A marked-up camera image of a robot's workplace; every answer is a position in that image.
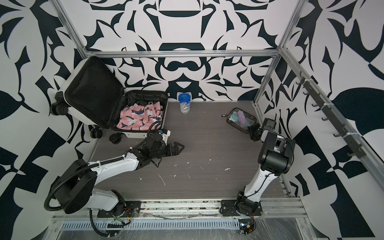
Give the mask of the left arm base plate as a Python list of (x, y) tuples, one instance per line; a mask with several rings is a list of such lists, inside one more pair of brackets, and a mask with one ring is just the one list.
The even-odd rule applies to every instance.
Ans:
[(124, 204), (118, 203), (111, 211), (99, 210), (98, 218), (131, 218), (140, 214), (141, 201), (126, 201)]

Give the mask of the clear bottle blue cap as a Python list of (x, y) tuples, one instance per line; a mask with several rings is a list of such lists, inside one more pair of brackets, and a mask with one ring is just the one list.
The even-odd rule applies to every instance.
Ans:
[(178, 101), (181, 113), (187, 114), (190, 111), (191, 95), (188, 93), (182, 93), (178, 96)]

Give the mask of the pink patterned shorts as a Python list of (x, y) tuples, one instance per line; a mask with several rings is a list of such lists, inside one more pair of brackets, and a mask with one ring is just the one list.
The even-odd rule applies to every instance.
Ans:
[(163, 107), (160, 102), (146, 106), (138, 104), (126, 106), (120, 112), (117, 128), (127, 131), (147, 131), (153, 123), (161, 122), (163, 116)]

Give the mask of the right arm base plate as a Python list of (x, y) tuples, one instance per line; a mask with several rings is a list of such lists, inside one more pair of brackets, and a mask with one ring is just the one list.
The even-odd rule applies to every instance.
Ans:
[(261, 216), (262, 211), (260, 203), (250, 200), (221, 200), (219, 209), (219, 213), (225, 217), (240, 215)]

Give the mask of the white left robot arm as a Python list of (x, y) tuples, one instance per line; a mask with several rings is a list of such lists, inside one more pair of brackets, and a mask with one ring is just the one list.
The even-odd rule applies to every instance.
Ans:
[(53, 183), (44, 201), (49, 212), (62, 210), (73, 214), (81, 209), (97, 209), (113, 216), (121, 216), (127, 207), (125, 199), (116, 190), (96, 188), (99, 183), (126, 172), (134, 172), (154, 164), (158, 167), (163, 158), (179, 155), (184, 145), (168, 143), (169, 131), (149, 134), (125, 154), (104, 161), (74, 161), (64, 174)]

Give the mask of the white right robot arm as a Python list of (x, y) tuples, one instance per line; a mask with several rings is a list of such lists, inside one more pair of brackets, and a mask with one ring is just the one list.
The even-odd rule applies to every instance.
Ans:
[(257, 173), (238, 194), (237, 202), (243, 205), (256, 206), (269, 184), (281, 174), (286, 174), (294, 163), (296, 141), (276, 133), (276, 124), (275, 120), (266, 118), (261, 125), (249, 127), (251, 139), (262, 141), (263, 146), (258, 156)]

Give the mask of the clear toiletry pouch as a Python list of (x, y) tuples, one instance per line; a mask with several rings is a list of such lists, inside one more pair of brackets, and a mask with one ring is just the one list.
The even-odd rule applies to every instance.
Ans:
[(229, 125), (245, 134), (248, 134), (250, 126), (257, 122), (256, 117), (240, 108), (232, 109), (229, 114), (222, 115), (222, 118), (226, 118)]

